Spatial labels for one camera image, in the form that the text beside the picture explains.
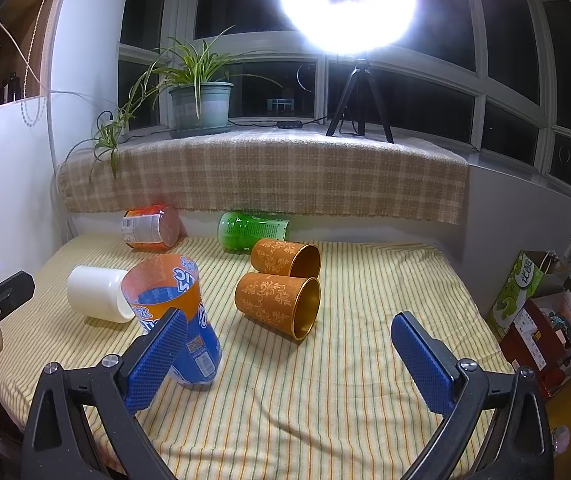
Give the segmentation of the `near orange patterned cup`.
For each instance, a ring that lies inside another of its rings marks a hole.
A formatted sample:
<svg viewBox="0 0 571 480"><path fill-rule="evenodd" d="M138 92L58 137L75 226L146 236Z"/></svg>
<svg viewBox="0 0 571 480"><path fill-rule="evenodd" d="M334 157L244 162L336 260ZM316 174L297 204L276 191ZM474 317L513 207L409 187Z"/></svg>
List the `near orange patterned cup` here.
<svg viewBox="0 0 571 480"><path fill-rule="evenodd" d="M236 285L234 302L249 318L296 341L314 327L321 299L317 278L249 273Z"/></svg>

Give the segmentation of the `orange patterned cup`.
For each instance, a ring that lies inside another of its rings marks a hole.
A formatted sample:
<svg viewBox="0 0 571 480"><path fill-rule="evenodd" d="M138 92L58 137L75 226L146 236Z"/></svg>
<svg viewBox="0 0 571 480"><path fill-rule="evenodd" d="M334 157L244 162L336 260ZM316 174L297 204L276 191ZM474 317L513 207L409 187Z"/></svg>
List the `orange patterned cup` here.
<svg viewBox="0 0 571 480"><path fill-rule="evenodd" d="M317 278L249 273L236 285L234 302L249 318L296 341L314 327L321 299Z"/></svg>
<svg viewBox="0 0 571 480"><path fill-rule="evenodd" d="M250 252L250 263L260 273L317 278L321 269L320 250L316 245L263 238Z"/></svg>

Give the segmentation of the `far orange patterned cup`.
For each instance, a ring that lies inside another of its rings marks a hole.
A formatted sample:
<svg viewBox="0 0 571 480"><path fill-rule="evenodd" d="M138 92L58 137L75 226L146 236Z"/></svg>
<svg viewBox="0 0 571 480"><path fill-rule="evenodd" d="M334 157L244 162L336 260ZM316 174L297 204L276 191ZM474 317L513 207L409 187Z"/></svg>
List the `far orange patterned cup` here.
<svg viewBox="0 0 571 480"><path fill-rule="evenodd" d="M263 238L250 252L250 263L260 273L317 278L321 269L320 250L316 245Z"/></svg>

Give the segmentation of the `red cardboard box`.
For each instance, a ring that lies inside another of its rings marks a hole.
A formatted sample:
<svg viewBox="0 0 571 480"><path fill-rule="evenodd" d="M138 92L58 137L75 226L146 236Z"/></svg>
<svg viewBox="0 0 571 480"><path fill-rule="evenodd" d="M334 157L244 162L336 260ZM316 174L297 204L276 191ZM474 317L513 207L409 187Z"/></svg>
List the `red cardboard box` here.
<svg viewBox="0 0 571 480"><path fill-rule="evenodd" d="M541 395L551 399L571 379L571 292L526 300L499 346L516 370L534 371Z"/></svg>

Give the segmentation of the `green white paper bag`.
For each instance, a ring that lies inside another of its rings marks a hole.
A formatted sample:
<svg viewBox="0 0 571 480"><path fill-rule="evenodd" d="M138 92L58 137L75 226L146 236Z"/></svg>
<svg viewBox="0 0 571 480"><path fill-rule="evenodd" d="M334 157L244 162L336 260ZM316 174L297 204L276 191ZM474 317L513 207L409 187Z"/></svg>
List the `green white paper bag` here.
<svg viewBox="0 0 571 480"><path fill-rule="evenodd" d="M559 292L567 278L567 266L555 252L522 250L485 320L498 341L528 299Z"/></svg>

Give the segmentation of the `striped yellow table cloth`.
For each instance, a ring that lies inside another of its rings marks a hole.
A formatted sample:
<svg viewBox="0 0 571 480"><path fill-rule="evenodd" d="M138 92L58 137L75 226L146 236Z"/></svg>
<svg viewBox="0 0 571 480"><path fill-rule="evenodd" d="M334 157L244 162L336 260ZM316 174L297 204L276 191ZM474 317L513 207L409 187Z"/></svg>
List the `striped yellow table cloth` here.
<svg viewBox="0 0 571 480"><path fill-rule="evenodd" d="M437 248L422 244L311 242L320 248L317 322L300 344L236 310L250 259L215 238L185 238L172 252L200 271L222 359L214 385L171 377L139 422L177 478L399 479L441 419L429 411L394 350L389 324L410 311L458 358L511 373L468 289ZM1 323L0 403L21 430L47 362L93 366L127 349L134 320L77 314L66 297L75 266L129 270L152 255L118 236L83 235L36 274L35 296Z"/></svg>

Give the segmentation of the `orange labelled clear jar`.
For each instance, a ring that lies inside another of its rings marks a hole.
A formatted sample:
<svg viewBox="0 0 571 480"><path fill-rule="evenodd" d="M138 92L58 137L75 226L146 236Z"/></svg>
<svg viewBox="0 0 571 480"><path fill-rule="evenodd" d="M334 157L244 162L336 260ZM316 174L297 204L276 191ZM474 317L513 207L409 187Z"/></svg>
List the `orange labelled clear jar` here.
<svg viewBox="0 0 571 480"><path fill-rule="evenodd" d="M178 243L182 224L179 212L169 205L129 209L122 217L120 234L133 249L165 252Z"/></svg>

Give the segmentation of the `green plastic bottle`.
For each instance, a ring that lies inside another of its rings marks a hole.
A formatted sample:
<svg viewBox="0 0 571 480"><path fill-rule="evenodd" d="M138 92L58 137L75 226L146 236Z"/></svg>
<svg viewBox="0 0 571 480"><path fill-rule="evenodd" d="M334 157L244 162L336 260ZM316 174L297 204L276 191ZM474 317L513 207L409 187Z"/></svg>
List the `green plastic bottle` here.
<svg viewBox="0 0 571 480"><path fill-rule="evenodd" d="M286 240L290 221L269 214L246 214L246 212L225 212L218 224L219 244L225 252L247 254L258 240Z"/></svg>

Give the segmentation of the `beige plaid cloth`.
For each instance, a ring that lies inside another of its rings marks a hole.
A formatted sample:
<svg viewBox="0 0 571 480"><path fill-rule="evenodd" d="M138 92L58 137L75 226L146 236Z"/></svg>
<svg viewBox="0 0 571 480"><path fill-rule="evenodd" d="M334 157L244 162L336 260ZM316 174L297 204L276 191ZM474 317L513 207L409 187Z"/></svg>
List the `beige plaid cloth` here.
<svg viewBox="0 0 571 480"><path fill-rule="evenodd" d="M167 204L184 211L382 217L456 224L469 165L422 139L394 143L245 130L77 153L58 170L70 212Z"/></svg>

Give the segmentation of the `spider plant in grey pot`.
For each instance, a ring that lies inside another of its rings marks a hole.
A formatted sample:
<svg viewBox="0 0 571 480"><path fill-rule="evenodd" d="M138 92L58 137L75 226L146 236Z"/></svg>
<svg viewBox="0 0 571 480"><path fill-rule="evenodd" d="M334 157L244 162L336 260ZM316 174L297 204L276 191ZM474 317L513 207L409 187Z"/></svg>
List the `spider plant in grey pot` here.
<svg viewBox="0 0 571 480"><path fill-rule="evenodd" d="M233 75L227 67L238 63L241 56L219 53L215 43L214 39L202 40L197 47L171 38L130 87L122 106L103 110L95 119L93 136L77 142L74 148L91 148L93 162L107 162L116 177L122 135L140 108L154 106L164 92L171 97L175 133L227 132L233 88Z"/></svg>

